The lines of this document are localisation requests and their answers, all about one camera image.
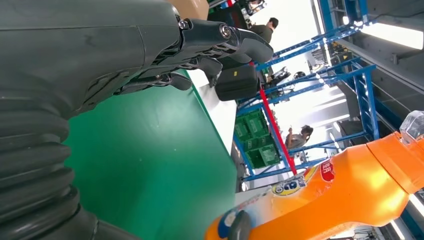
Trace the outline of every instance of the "person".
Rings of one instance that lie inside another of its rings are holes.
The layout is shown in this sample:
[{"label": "person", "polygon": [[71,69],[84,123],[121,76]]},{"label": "person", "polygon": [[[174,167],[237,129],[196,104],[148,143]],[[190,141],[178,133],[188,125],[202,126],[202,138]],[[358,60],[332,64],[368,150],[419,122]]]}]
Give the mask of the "person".
[{"label": "person", "polygon": [[263,38],[267,43],[271,42],[271,37],[274,33],[274,30],[278,26],[278,19],[271,17],[266,25],[253,25],[249,31],[254,32]]},{"label": "person", "polygon": [[309,125],[305,125],[302,127],[300,134],[293,134],[292,128],[290,127],[288,129],[288,135],[285,140],[285,146],[288,150],[303,147],[308,142],[313,131],[314,129],[312,127],[310,127]]}]

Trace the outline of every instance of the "robotic hand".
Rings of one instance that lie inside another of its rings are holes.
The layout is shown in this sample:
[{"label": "robotic hand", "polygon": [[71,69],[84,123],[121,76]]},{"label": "robotic hand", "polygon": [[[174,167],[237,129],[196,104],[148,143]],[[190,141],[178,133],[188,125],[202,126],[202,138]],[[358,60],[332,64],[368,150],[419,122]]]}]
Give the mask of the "robotic hand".
[{"label": "robotic hand", "polygon": [[181,20],[160,0],[0,0],[0,239],[133,240],[79,204],[64,167],[68,119],[112,95],[187,90],[171,73],[272,48],[221,22]]}]

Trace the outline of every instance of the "screw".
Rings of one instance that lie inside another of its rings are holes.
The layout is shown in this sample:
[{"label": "screw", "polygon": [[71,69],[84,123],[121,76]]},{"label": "screw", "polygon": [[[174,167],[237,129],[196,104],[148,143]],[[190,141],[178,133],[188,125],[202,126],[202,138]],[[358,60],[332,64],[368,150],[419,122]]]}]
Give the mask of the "screw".
[{"label": "screw", "polygon": [[230,28],[227,25],[222,24],[219,27],[219,32],[225,39],[229,39],[231,37],[231,31]]},{"label": "screw", "polygon": [[179,21],[178,26],[180,29],[183,29],[183,30],[189,29],[189,23],[184,20]]}]

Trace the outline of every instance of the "black bag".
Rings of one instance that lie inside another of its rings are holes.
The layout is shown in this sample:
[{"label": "black bag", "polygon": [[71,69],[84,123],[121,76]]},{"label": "black bag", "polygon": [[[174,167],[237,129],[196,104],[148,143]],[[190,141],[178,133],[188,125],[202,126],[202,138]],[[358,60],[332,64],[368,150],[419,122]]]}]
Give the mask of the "black bag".
[{"label": "black bag", "polygon": [[221,101],[252,98],[258,90],[256,67],[251,65],[223,70],[215,86],[216,95]]}]

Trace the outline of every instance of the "bottle label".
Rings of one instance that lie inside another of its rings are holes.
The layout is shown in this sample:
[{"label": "bottle label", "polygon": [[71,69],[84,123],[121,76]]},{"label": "bottle label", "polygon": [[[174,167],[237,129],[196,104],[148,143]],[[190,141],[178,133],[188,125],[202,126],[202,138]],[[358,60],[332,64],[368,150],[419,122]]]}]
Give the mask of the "bottle label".
[{"label": "bottle label", "polygon": [[226,212],[218,224],[218,235],[227,238],[230,227],[240,211],[249,214],[255,228],[298,209],[315,200],[330,189],[335,178],[330,159],[308,168],[293,177],[278,182]]}]

